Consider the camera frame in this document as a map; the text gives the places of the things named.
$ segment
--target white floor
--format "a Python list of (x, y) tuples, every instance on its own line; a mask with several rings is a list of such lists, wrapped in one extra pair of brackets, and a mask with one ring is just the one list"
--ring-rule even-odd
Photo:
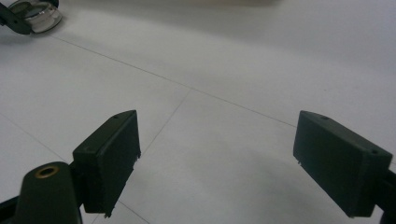
[(144, 154), (113, 216), (84, 223), (378, 223), (379, 209), (346, 217), (292, 146), (309, 110), (396, 155), (393, 0), (61, 0), (60, 10), (43, 35), (0, 29), (0, 201), (136, 109)]

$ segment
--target round metal object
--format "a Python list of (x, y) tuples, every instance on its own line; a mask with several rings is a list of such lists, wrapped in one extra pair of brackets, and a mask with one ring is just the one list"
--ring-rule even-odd
[(39, 169), (37, 172), (35, 172), (35, 178), (37, 179), (44, 179), (48, 178), (52, 175), (56, 175), (59, 172), (59, 167), (58, 166), (45, 166), (41, 169)]
[(34, 33), (43, 33), (56, 26), (62, 19), (58, 8), (49, 2), (20, 0), (9, 6), (19, 18), (32, 26)]

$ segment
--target white tile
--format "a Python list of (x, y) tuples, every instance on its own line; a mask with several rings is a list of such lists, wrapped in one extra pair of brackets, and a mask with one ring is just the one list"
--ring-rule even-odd
[(296, 125), (323, 113), (396, 153), (392, 0), (63, 0), (61, 39)]
[(53, 161), (62, 159), (0, 115), (0, 202), (20, 194), (29, 171)]
[(102, 215), (95, 220), (93, 224), (148, 224), (137, 214), (126, 208), (121, 203), (116, 203), (116, 207), (111, 217), (105, 218)]
[(154, 139), (188, 89), (53, 37), (7, 35), (0, 112), (63, 159), (114, 114), (137, 110), (140, 144)]
[(295, 128), (192, 91), (120, 200), (149, 223), (376, 223), (349, 219), (292, 156)]

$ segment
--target white surface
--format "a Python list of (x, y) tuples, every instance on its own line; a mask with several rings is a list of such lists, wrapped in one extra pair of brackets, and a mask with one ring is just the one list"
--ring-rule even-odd
[(60, 10), (45, 35), (0, 29), (3, 200), (25, 172), (70, 162), (106, 119), (136, 109), (147, 153), (121, 196), (128, 207), (84, 223), (377, 223), (378, 209), (347, 218), (291, 151), (304, 109), (396, 154), (394, 1), (61, 0)]

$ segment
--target tile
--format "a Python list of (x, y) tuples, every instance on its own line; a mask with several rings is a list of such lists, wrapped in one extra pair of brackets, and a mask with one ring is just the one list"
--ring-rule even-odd
[(145, 220), (137, 214), (129, 210), (122, 203), (117, 203), (113, 214), (109, 218), (102, 215), (93, 222), (93, 224), (148, 224)]
[(64, 160), (111, 116), (137, 111), (144, 150), (189, 89), (50, 36), (0, 45), (0, 113)]
[(295, 128), (192, 91), (120, 200), (149, 223), (376, 223), (349, 219), (292, 156)]
[(23, 177), (37, 166), (62, 161), (32, 136), (0, 115), (0, 202), (20, 194)]
[(391, 0), (63, 0), (51, 35), (296, 125), (325, 114), (396, 153)]

